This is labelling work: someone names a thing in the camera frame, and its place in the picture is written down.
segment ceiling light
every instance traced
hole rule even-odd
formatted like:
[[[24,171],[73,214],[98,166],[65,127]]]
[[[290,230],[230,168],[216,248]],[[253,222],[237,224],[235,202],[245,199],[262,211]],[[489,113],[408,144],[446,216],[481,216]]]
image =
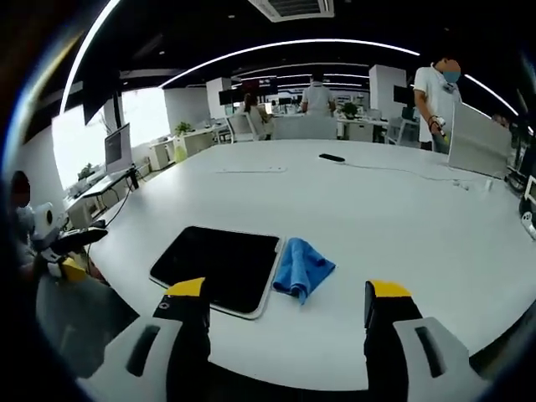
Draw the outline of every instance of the ceiling light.
[[[327,82],[324,85],[347,85],[347,86],[361,86],[361,84],[344,84],[343,82]]]
[[[310,74],[294,74],[294,75],[281,75],[281,76],[265,75],[265,76],[262,76],[262,77],[243,78],[242,80],[243,81],[247,81],[247,80],[265,80],[267,78],[285,79],[285,78],[298,78],[298,77],[310,77],[310,76],[311,76]],[[366,78],[367,80],[369,79],[367,75],[353,75],[353,74],[324,74],[324,76]],[[233,85],[232,87],[237,88],[237,87],[239,87],[241,85],[242,84],[236,84],[236,85]]]
[[[399,52],[412,54],[414,56],[419,56],[420,55],[419,53],[414,52],[413,50],[400,48],[398,46],[393,46],[391,44],[381,44],[379,42],[370,42],[370,41],[367,41],[367,40],[357,40],[357,39],[298,39],[298,40],[287,40],[285,42],[275,42],[273,44],[262,44],[261,46],[255,46],[253,48],[238,50],[238,51],[233,52],[233,53],[229,53],[229,54],[225,54],[223,56],[219,56],[216,59],[211,59],[209,61],[205,61],[204,63],[198,64],[195,67],[192,67],[191,69],[186,70],[186,71],[184,71],[183,73],[181,73],[179,75],[175,75],[170,80],[167,80],[166,82],[161,84],[159,86],[159,88],[163,88],[164,86],[171,84],[175,80],[178,80],[179,78],[184,77],[185,75],[188,75],[188,74],[190,74],[190,73],[192,73],[192,72],[194,72],[196,70],[202,69],[203,67],[206,67],[207,65],[210,65],[212,63],[216,63],[216,62],[221,61],[221,60],[228,59],[229,57],[238,56],[239,54],[254,52],[256,50],[261,50],[261,49],[275,48],[275,47],[278,47],[278,46],[286,46],[286,45],[289,45],[289,44],[322,44],[322,43],[325,43],[325,44],[367,44],[369,46],[375,46],[375,47],[384,48],[384,49],[397,50]]]
[[[262,77],[250,77],[250,78],[243,78],[243,81],[247,80],[265,80],[266,78],[276,78],[277,75],[264,75]]]
[[[102,24],[110,16],[111,12],[114,10],[114,8],[116,8],[117,4],[119,4],[120,1],[121,0],[110,0],[108,4],[105,5],[97,19],[93,22],[93,25],[91,25],[91,28],[85,36],[84,40],[82,41],[82,45],[80,46],[80,49],[78,49],[78,53],[76,54],[75,62],[70,68],[69,76],[67,77],[67,83],[65,84],[64,94],[61,97],[61,105],[59,106],[60,115],[65,112],[70,88],[73,85],[73,81],[75,80],[78,68],[82,63],[82,59],[85,56],[85,52],[90,47],[90,44],[97,35],[97,32],[99,32],[99,29],[101,29]]]
[[[112,10],[117,5],[118,2],[119,2],[119,0],[111,0],[108,3],[108,5],[106,6],[106,8],[108,8],[110,6],[110,4],[114,3],[114,5],[111,7],[111,10]],[[401,48],[399,46],[393,46],[391,44],[381,44],[380,42],[371,42],[371,41],[367,41],[367,40],[357,40],[357,39],[298,39],[298,40],[287,40],[285,42],[274,42],[273,44],[262,44],[261,46],[255,46],[253,48],[238,50],[238,51],[233,52],[233,53],[229,53],[229,54],[225,54],[223,56],[219,56],[216,59],[211,59],[209,61],[205,61],[204,63],[198,64],[195,67],[192,67],[191,69],[188,69],[188,70],[182,72],[179,75],[175,75],[171,79],[169,79],[166,82],[164,82],[163,84],[159,85],[158,88],[163,88],[164,86],[171,84],[175,80],[178,80],[179,78],[184,77],[185,75],[188,75],[188,74],[190,74],[190,73],[192,73],[192,72],[194,72],[196,70],[202,69],[203,67],[206,67],[207,65],[210,65],[212,63],[217,63],[218,61],[225,60],[225,59],[228,59],[229,57],[234,57],[234,56],[237,56],[239,54],[245,54],[245,53],[249,53],[249,52],[254,52],[256,50],[261,50],[261,49],[275,48],[275,47],[278,47],[278,46],[286,46],[286,45],[290,45],[290,44],[322,44],[322,43],[325,43],[325,44],[330,44],[330,43],[335,43],[335,44],[366,44],[368,46],[375,46],[375,47],[384,48],[384,49],[397,50],[397,51],[402,52],[402,53],[407,53],[407,54],[411,54],[411,55],[414,55],[414,56],[420,56],[420,53],[417,53],[417,52],[415,52],[413,50]],[[479,85],[481,88],[483,88],[484,90],[489,92],[491,95],[495,96],[495,98],[497,98],[508,109],[510,109],[510,111],[512,111],[512,113],[515,116],[519,116],[519,113],[513,107],[511,107],[510,104],[508,104],[501,96],[497,95],[490,88],[488,88],[482,82],[476,80],[472,76],[470,76],[468,74],[465,74],[465,76],[469,80],[473,81],[475,84]],[[67,95],[69,94],[70,87],[72,85],[72,79],[71,79],[71,82],[69,82],[69,80],[68,80],[68,85],[65,87],[64,99],[62,99],[63,108],[61,110],[64,110],[64,104],[67,102],[66,98],[67,98]]]
[[[353,74],[324,74],[328,77],[353,77],[353,78],[366,78],[369,79],[368,75],[353,75]]]
[[[492,94],[493,96],[495,96],[495,98],[497,98],[498,101],[502,102],[503,105],[505,105],[508,109],[510,109],[510,111],[512,111],[512,113],[516,116],[519,116],[519,113],[513,108],[510,106],[510,104],[508,102],[506,102],[501,96],[497,95],[495,92],[493,92],[490,88],[488,88],[487,86],[485,86],[482,82],[480,82],[479,80],[471,77],[469,74],[465,74],[466,78],[468,78],[469,80],[471,80],[472,82],[474,82],[475,84],[477,84],[478,86],[480,86],[481,88],[483,88],[484,90],[486,90],[487,92],[489,92],[490,94]]]
[[[303,84],[284,84],[284,85],[278,85],[278,88],[285,87],[285,86],[309,86],[309,83],[303,83]],[[330,86],[330,85],[346,85],[346,86],[361,86],[361,84],[345,84],[343,82],[325,82],[324,85]]]
[[[316,63],[284,64],[284,65],[277,65],[275,67],[266,67],[266,68],[260,69],[260,70],[247,71],[245,73],[237,74],[235,77],[239,78],[242,75],[261,73],[262,71],[289,69],[291,67],[302,67],[304,65],[348,65],[348,66],[352,66],[352,67],[366,67],[366,68],[369,67],[368,64],[341,63],[341,62],[326,62],[326,63],[316,62]]]

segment face mask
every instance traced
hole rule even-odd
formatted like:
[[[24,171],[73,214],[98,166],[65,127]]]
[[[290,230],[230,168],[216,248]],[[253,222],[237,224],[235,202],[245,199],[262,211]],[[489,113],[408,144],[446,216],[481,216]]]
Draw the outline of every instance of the face mask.
[[[443,76],[445,77],[445,81],[449,84],[454,84],[460,79],[461,73],[459,71],[445,71],[443,73]]]

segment air conditioner vent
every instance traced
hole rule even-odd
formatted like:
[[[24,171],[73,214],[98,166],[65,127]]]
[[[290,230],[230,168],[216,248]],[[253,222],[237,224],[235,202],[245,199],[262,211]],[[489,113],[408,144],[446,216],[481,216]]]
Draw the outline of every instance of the air conditioner vent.
[[[271,22],[292,19],[332,18],[333,0],[249,0]]]
[[[282,17],[320,13],[318,0],[271,0],[270,4]]]

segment person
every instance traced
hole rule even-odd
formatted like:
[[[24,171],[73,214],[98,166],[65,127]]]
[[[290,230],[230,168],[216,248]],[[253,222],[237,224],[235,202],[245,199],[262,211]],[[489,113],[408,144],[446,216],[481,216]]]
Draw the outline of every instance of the person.
[[[257,131],[260,139],[265,137],[265,124],[270,120],[266,111],[259,107],[259,101],[253,94],[247,93],[244,96],[244,104],[239,108],[239,113],[248,113],[250,115],[253,127]]]
[[[301,111],[313,116],[331,116],[336,109],[332,92],[322,83],[324,74],[311,75],[311,85],[303,90]]]
[[[34,211],[29,206],[30,182],[23,171],[18,170],[11,181],[9,215],[14,226],[14,237],[20,261],[19,271],[27,281],[36,279],[46,270],[46,261],[40,258],[30,242],[34,231]]]
[[[454,105],[461,102],[456,82],[461,68],[455,57],[443,53],[430,67],[421,67],[415,74],[415,105],[420,112],[420,148],[432,150],[432,136],[441,132],[450,138]]]

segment man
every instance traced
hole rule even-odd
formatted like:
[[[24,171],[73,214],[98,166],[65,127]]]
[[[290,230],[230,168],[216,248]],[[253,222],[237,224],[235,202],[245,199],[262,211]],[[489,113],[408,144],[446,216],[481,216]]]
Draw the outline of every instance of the man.
[[[10,211],[15,233],[20,273],[26,280],[39,278],[47,269],[46,261],[35,252],[30,243],[34,231],[34,212],[29,206],[30,183],[24,172],[17,171],[11,181]]]
[[[432,150],[432,136],[450,139],[454,105],[461,102],[456,82],[461,68],[456,59],[443,54],[430,67],[421,67],[415,74],[415,105],[420,112],[420,149]]]
[[[301,111],[313,116],[331,116],[335,111],[332,92],[323,85],[324,74],[316,72],[311,76],[311,85],[303,90]]]

